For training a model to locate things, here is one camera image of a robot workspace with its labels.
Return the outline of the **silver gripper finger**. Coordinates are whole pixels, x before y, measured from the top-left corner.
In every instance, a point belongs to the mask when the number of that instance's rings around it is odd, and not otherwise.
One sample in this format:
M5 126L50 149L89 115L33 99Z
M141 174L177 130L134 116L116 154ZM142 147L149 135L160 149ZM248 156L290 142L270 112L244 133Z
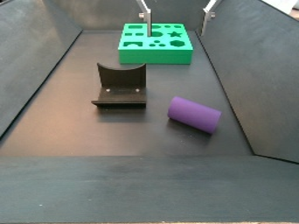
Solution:
M216 5L217 0L209 0L206 6L202 8L202 21L201 21L201 28L200 28L200 35L204 35L206 23L210 18L214 16L213 8Z
M152 36L152 11L146 7L145 0L136 0L138 8L141 12L138 13L138 17L145 21L146 24L146 36Z

